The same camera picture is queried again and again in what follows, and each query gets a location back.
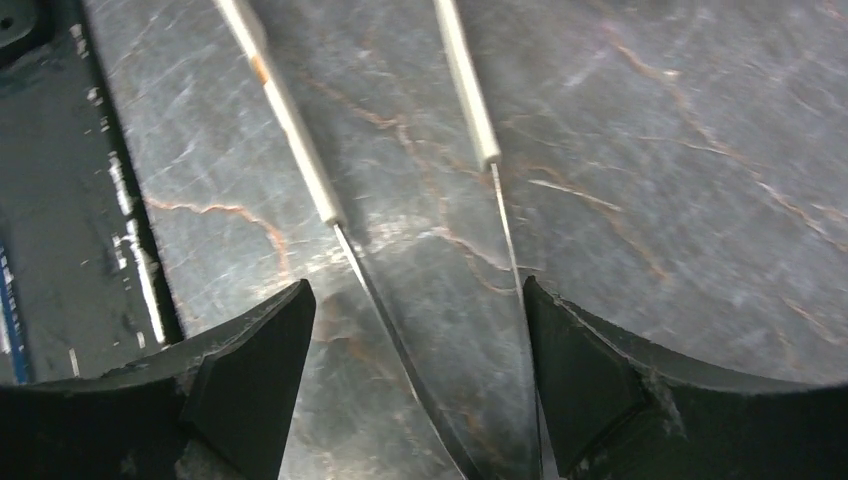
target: white knife handle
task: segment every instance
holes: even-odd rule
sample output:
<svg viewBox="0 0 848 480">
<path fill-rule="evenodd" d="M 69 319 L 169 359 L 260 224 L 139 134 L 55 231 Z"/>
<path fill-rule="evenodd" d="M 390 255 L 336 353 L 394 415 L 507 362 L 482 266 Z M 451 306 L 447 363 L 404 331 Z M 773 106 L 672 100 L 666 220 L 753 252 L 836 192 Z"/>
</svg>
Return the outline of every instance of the white knife handle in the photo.
<svg viewBox="0 0 848 480">
<path fill-rule="evenodd" d="M 442 42 L 448 57 L 451 76 L 459 95 L 468 131 L 474 143 L 474 152 L 480 171 L 486 171 L 493 163 L 500 162 L 501 148 L 486 110 L 486 102 L 480 82 L 474 72 L 474 63 L 468 52 L 462 20 L 455 0 L 434 0 Z"/>
<path fill-rule="evenodd" d="M 289 93 L 282 76 L 268 60 L 265 29 L 256 13 L 241 0 L 216 0 L 233 35 L 247 55 L 250 66 L 259 77 L 259 82 L 268 96 L 271 109 L 286 133 L 297 167 L 306 182 L 306 188 L 321 221 L 329 226 L 343 226 L 344 216 L 333 184 L 318 157 L 309 130 L 300 116 L 297 104 Z"/>
</svg>

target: gray marble surface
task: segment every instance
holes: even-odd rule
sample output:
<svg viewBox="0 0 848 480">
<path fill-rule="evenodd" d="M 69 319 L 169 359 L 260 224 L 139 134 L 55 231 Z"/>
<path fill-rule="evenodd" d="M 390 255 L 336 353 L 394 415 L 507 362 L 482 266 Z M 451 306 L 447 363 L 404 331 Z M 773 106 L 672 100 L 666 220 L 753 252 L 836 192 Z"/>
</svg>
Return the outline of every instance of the gray marble surface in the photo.
<svg viewBox="0 0 848 480">
<path fill-rule="evenodd" d="M 190 334 L 319 297 L 281 478 L 457 478 L 211 0 L 86 0 Z M 428 0 L 256 0 L 417 365 L 492 478 L 531 461 L 491 179 Z M 524 274 L 719 365 L 848 360 L 848 1 L 460 1 Z"/>
</svg>

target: rust stain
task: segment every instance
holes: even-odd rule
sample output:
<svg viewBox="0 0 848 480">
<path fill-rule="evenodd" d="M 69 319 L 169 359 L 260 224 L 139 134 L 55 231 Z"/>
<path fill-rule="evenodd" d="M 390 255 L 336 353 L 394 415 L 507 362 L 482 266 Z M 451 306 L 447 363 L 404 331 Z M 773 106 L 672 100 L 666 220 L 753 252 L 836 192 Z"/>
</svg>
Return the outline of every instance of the rust stain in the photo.
<svg viewBox="0 0 848 480">
<path fill-rule="evenodd" d="M 495 446 L 494 443 L 490 441 L 490 439 L 486 436 L 486 431 L 483 428 L 483 425 L 480 423 L 480 420 L 470 412 L 462 412 L 462 415 L 465 417 L 465 424 L 468 426 L 468 433 L 475 440 L 480 442 L 480 445 L 483 446 L 483 449 L 486 450 L 486 453 L 489 454 L 489 457 L 492 459 L 497 465 L 504 464 L 503 455 L 501 455 L 500 450 Z"/>
<path fill-rule="evenodd" d="M 641 241 L 632 236 L 633 234 L 629 232 L 624 226 L 624 223 L 622 223 L 621 217 L 619 215 L 604 210 L 601 210 L 601 215 L 607 218 L 607 221 L 610 223 L 610 225 L 612 225 L 612 229 L 619 237 L 621 237 L 625 242 L 627 242 L 627 244 L 630 245 L 631 248 L 633 248 L 634 250 L 639 252 L 640 255 L 642 255 L 642 258 L 644 258 L 645 261 L 648 262 L 648 266 L 654 275 L 659 277 L 660 280 L 662 280 L 663 282 L 667 282 L 671 279 L 669 273 L 666 272 L 660 264 L 659 259 L 657 259 L 654 253 L 651 252 L 651 250 L 646 245 L 644 245 Z"/>
<path fill-rule="evenodd" d="M 146 205 L 148 205 L 152 208 L 156 208 L 158 210 L 173 211 L 173 210 L 185 209 L 185 210 L 188 210 L 190 212 L 194 212 L 198 215 L 203 215 L 205 213 L 210 213 L 210 212 L 234 213 L 234 214 L 242 217 L 243 219 L 245 219 L 249 223 L 259 225 L 260 227 L 262 227 L 265 230 L 266 235 L 268 236 L 268 239 L 271 242 L 271 245 L 274 247 L 274 251 L 277 253 L 277 257 L 279 259 L 278 266 L 279 266 L 279 270 L 280 270 L 280 273 L 279 273 L 280 278 L 282 280 L 288 281 L 290 273 L 291 273 L 291 268 L 290 268 L 289 263 L 288 263 L 286 239 L 283 236 L 283 232 L 281 232 L 277 227 L 272 225 L 270 222 L 257 217 L 256 215 L 251 213 L 250 210 L 248 210 L 247 208 L 245 208 L 241 205 L 214 204 L 214 205 L 200 206 L 200 205 L 194 205 L 192 203 L 166 203 L 166 202 L 161 202 L 159 200 L 156 200 L 156 199 L 153 199 L 153 198 L 150 198 L 150 197 L 145 197 L 144 203 Z"/>
<path fill-rule="evenodd" d="M 409 126 L 406 123 L 406 117 L 404 115 L 398 115 L 398 125 L 395 130 L 395 134 L 397 136 L 398 142 L 401 144 L 406 154 L 409 155 L 409 158 L 411 158 L 412 161 L 414 161 L 418 165 L 418 170 L 421 172 L 421 178 L 424 181 L 424 187 L 430 191 L 431 197 L 434 198 L 437 202 L 439 212 L 439 224 L 443 225 L 444 228 L 447 228 L 449 230 L 449 227 L 447 226 L 447 198 L 439 188 L 435 178 L 433 178 L 432 166 L 429 164 L 429 162 L 422 159 L 421 156 L 418 155 L 418 150 L 415 148 L 415 143 L 410 140 Z"/>
<path fill-rule="evenodd" d="M 477 281 L 479 281 L 487 289 L 497 293 L 498 295 L 512 295 L 515 293 L 515 288 L 500 288 L 487 280 L 486 276 L 480 272 L 479 268 L 477 268 L 477 260 L 474 255 L 467 253 L 465 255 L 465 261 L 468 263 L 468 269 L 471 270 L 471 274 L 474 275 Z"/>
<path fill-rule="evenodd" d="M 261 83 L 264 87 L 271 76 L 268 74 L 268 67 L 265 66 L 265 62 L 262 60 L 262 57 L 254 55 L 250 59 L 250 66 L 253 68 L 256 76 L 259 77 L 259 83 Z"/>
<path fill-rule="evenodd" d="M 431 230 L 434 236 L 441 238 L 442 240 L 447 241 L 455 245 L 460 250 L 463 250 L 466 254 L 472 255 L 473 257 L 478 257 L 488 265 L 493 268 L 496 268 L 502 272 L 511 272 L 512 266 L 504 260 L 503 263 L 498 262 L 497 258 L 486 255 L 485 252 L 481 251 L 478 247 L 476 247 L 473 243 L 468 240 L 457 236 L 454 232 L 448 230 L 444 227 L 436 227 Z"/>
<path fill-rule="evenodd" d="M 389 383 L 394 384 L 398 389 L 409 396 L 413 396 L 412 389 L 404 381 L 400 381 L 400 379 L 386 369 L 381 362 L 376 361 L 374 356 L 368 352 L 365 345 L 358 338 L 350 337 L 347 339 L 343 339 L 347 342 L 347 351 L 350 353 L 350 356 L 354 359 L 362 362 L 371 370 L 377 372 L 380 376 L 380 379 L 385 380 Z"/>
<path fill-rule="evenodd" d="M 418 145 L 430 147 L 432 150 L 435 151 L 435 155 L 432 155 L 432 157 L 444 160 L 447 166 L 456 170 L 457 172 L 464 173 L 476 178 L 477 182 L 483 186 L 494 188 L 491 181 L 491 175 L 483 174 L 477 170 L 472 170 L 471 168 L 469 168 L 469 166 L 471 165 L 470 162 L 463 163 L 463 161 L 459 160 L 457 158 L 457 155 L 455 155 L 454 152 L 446 145 L 424 139 L 415 140 L 415 143 Z"/>
<path fill-rule="evenodd" d="M 800 208 L 796 205 L 793 205 L 784 195 L 780 194 L 774 188 L 772 188 L 770 185 L 765 183 L 765 181 L 763 179 L 763 175 L 761 173 L 759 173 L 759 172 L 757 172 L 757 171 L 755 171 L 751 168 L 753 165 L 757 165 L 759 167 L 762 167 L 761 164 L 757 164 L 757 163 L 752 162 L 748 157 L 743 155 L 741 152 L 738 152 L 737 150 L 732 148 L 730 145 L 727 145 L 724 142 L 721 142 L 720 140 L 718 140 L 715 137 L 715 135 L 713 135 L 713 133 L 708 128 L 706 128 L 704 125 L 702 125 L 697 120 L 697 117 L 695 116 L 695 114 L 692 112 L 689 100 L 686 98 L 686 96 L 683 94 L 683 92 L 680 90 L 680 88 L 674 83 L 673 78 L 668 78 L 667 76 L 664 76 L 663 74 L 661 74 L 660 69 L 657 69 L 655 67 L 652 67 L 650 65 L 645 64 L 645 62 L 643 62 L 641 60 L 641 58 L 639 58 L 639 56 L 633 50 L 627 48 L 623 44 L 621 38 L 618 36 L 618 34 L 612 28 L 605 28 L 605 32 L 607 33 L 607 35 L 610 39 L 610 43 L 613 45 L 613 47 L 615 47 L 616 50 L 618 50 L 625 57 L 625 59 L 628 61 L 628 63 L 630 65 L 632 65 L 633 68 L 637 72 L 640 72 L 640 73 L 646 75 L 649 78 L 657 80 L 664 87 L 666 87 L 669 94 L 672 96 L 672 99 L 674 100 L 674 103 L 677 106 L 677 108 L 678 108 L 683 120 L 686 122 L 686 124 L 689 125 L 690 127 L 692 127 L 701 137 L 703 137 L 703 139 L 707 142 L 707 144 L 710 147 L 712 147 L 711 149 L 706 149 L 707 151 L 712 151 L 714 153 L 725 155 L 727 157 L 732 158 L 733 160 L 736 160 L 739 164 L 743 165 L 745 167 L 745 169 L 747 170 L 748 174 L 754 180 L 754 182 L 760 188 L 764 189 L 769 194 L 769 196 L 773 200 L 775 200 L 781 207 L 783 207 L 788 213 L 792 213 L 792 214 L 795 214 L 798 217 L 800 217 L 804 221 L 804 223 L 808 227 L 810 227 L 813 231 L 815 231 L 825 242 L 830 243 L 831 245 L 836 247 L 842 253 L 848 253 L 848 244 L 834 240 L 821 227 L 821 225 L 819 225 L 819 223 L 815 219 L 813 219 L 807 212 L 805 212 L 802 208 Z M 653 137 L 642 137 L 641 139 L 642 140 L 662 140 L 662 139 L 653 138 Z M 690 148 L 704 149 L 702 147 L 698 147 L 698 146 L 690 144 L 688 142 L 683 142 L 683 141 L 679 141 L 679 140 L 669 140 L 669 141 L 673 141 L 673 142 L 679 143 L 681 145 L 685 145 L 685 146 L 690 147 Z"/>
</svg>

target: marble countertop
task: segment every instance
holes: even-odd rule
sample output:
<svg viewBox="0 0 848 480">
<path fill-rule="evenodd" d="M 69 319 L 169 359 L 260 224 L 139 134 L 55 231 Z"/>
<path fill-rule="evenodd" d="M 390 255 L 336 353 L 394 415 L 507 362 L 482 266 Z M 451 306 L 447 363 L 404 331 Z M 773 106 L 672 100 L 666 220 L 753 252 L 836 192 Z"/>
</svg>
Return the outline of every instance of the marble countertop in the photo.
<svg viewBox="0 0 848 480">
<path fill-rule="evenodd" d="M 458 478 L 212 0 L 86 3 L 187 332 L 319 297 L 281 478 Z M 848 1 L 459 3 L 523 274 L 700 359 L 848 378 Z M 253 5 L 428 385 L 525 478 L 526 334 L 432 2 Z"/>
</svg>

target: blue strip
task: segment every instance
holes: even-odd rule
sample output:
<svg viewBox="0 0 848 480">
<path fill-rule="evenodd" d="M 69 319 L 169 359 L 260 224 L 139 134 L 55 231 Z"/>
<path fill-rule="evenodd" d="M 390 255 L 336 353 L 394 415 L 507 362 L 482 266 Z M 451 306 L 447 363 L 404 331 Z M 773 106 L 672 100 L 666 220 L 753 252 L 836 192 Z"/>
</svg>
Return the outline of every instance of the blue strip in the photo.
<svg viewBox="0 0 848 480">
<path fill-rule="evenodd" d="M 3 306 L 3 321 L 9 332 L 9 346 L 11 347 L 12 367 L 15 370 L 15 380 L 19 385 L 29 383 L 29 362 L 24 352 L 23 329 L 18 321 L 17 306 L 12 293 L 12 275 L 9 270 L 9 261 L 6 258 L 6 247 L 0 243 L 0 304 Z"/>
</svg>

